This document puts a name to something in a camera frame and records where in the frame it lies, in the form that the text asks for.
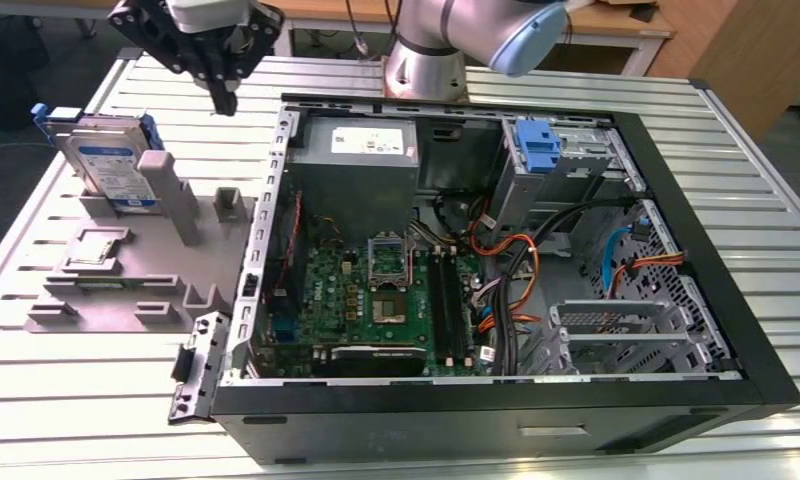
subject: blue drive bay latch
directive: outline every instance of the blue drive bay latch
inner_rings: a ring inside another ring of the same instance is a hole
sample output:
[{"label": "blue drive bay latch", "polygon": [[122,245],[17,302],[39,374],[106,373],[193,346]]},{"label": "blue drive bay latch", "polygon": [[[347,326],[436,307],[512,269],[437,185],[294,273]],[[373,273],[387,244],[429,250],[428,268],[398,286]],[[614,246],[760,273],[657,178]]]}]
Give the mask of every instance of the blue drive bay latch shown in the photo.
[{"label": "blue drive bay latch", "polygon": [[516,144],[530,173],[548,173],[560,160],[560,137],[541,120],[516,120]]}]

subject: white label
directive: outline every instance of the white label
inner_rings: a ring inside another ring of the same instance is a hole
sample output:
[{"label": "white label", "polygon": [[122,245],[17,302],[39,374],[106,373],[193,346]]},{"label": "white label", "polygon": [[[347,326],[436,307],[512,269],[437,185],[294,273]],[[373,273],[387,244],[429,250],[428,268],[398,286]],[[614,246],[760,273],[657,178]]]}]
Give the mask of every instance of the white label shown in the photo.
[{"label": "white label", "polygon": [[331,130],[331,153],[402,155],[402,130],[337,127]]},{"label": "white label", "polygon": [[129,207],[143,210],[143,207],[155,203],[150,185],[135,170],[133,150],[122,147],[81,146],[77,151],[94,183],[115,206],[125,207],[122,210]]},{"label": "white label", "polygon": [[480,360],[484,362],[494,361],[494,349],[492,347],[480,347]]},{"label": "white label", "polygon": [[489,227],[489,229],[494,228],[494,219],[485,213],[480,216],[480,223]]}]

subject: desk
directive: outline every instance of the desk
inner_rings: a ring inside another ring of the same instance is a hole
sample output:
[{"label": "desk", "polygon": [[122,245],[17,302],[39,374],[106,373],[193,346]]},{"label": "desk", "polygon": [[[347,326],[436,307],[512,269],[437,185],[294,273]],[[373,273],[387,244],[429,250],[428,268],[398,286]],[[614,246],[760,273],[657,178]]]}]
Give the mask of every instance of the desk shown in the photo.
[{"label": "desk", "polygon": [[[222,117],[187,76],[147,56],[123,58],[87,111],[146,109],[195,193],[225,185],[259,197],[281,92],[378,96],[379,72],[375,62],[267,57],[237,92],[237,115]],[[482,68],[468,69],[468,91],[476,103],[640,115],[800,388],[800,200],[710,92],[674,79],[557,72],[509,79]],[[648,456],[255,465],[218,425],[166,425],[169,372],[185,334],[22,331],[86,216],[82,188],[57,156],[0,245],[0,478],[800,478],[800,406]]]},{"label": "desk", "polygon": [[[283,31],[275,42],[275,55],[293,55],[294,29],[351,30],[343,0],[270,0],[267,3],[281,8],[286,15]],[[396,12],[396,3],[390,0],[392,12]],[[350,4],[359,32],[390,31],[382,0],[350,0]],[[604,3],[574,10],[570,13],[570,43],[632,49],[621,75],[642,76],[664,40],[674,35],[674,29],[657,13],[652,21],[644,23],[630,18],[628,12],[628,8]]]},{"label": "desk", "polygon": [[[0,0],[0,14],[103,19],[115,3],[115,0]],[[267,0],[265,3],[278,7],[287,20],[275,42],[275,55],[293,56],[294,29],[351,30],[343,0]],[[392,12],[396,3],[390,0]],[[350,4],[358,31],[387,33],[383,1],[350,0]],[[652,21],[644,23],[628,17],[628,8],[596,3],[574,10],[570,16],[570,43],[630,49],[621,75],[642,76],[664,40],[674,35],[661,15],[656,13]]]}]

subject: green circuit board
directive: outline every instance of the green circuit board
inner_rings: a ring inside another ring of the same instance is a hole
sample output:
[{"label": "green circuit board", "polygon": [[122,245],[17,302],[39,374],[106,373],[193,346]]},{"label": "green circuit board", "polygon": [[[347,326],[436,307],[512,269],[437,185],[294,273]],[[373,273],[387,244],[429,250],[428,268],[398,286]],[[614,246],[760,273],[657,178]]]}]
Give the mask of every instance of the green circuit board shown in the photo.
[{"label": "green circuit board", "polygon": [[[374,250],[373,271],[396,273],[402,268],[402,252]],[[428,252],[416,250],[410,257],[410,283],[404,291],[375,290],[367,285],[367,250],[321,247],[309,252],[303,308],[290,322],[291,342],[278,344],[275,355],[285,376],[307,377],[306,355],[310,345],[381,345],[418,347],[426,350],[425,374],[468,376],[476,374],[464,359],[453,366],[436,360],[432,318],[429,315],[429,286],[426,283]],[[473,256],[457,257],[457,273],[462,288],[477,273]],[[470,344],[470,324],[468,324]]]}]

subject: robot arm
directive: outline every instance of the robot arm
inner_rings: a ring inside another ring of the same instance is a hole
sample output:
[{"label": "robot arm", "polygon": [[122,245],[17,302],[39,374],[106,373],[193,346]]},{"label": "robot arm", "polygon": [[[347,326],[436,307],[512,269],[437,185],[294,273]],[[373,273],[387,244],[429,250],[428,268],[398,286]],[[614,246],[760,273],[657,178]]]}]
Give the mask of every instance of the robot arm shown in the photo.
[{"label": "robot arm", "polygon": [[545,58],[566,25],[565,0],[406,0],[385,64],[387,94],[456,100],[464,55],[510,77]]},{"label": "robot arm", "polygon": [[230,116],[239,79],[269,52],[283,14],[249,0],[121,0],[109,23],[171,72],[189,72],[215,113]]},{"label": "robot arm", "polygon": [[[387,94],[460,98],[464,54],[496,72],[524,75],[562,32],[564,1],[406,0],[385,65]],[[233,115],[233,92],[278,38],[283,14],[257,0],[121,0],[109,23],[171,72],[189,72],[215,112]]]}]

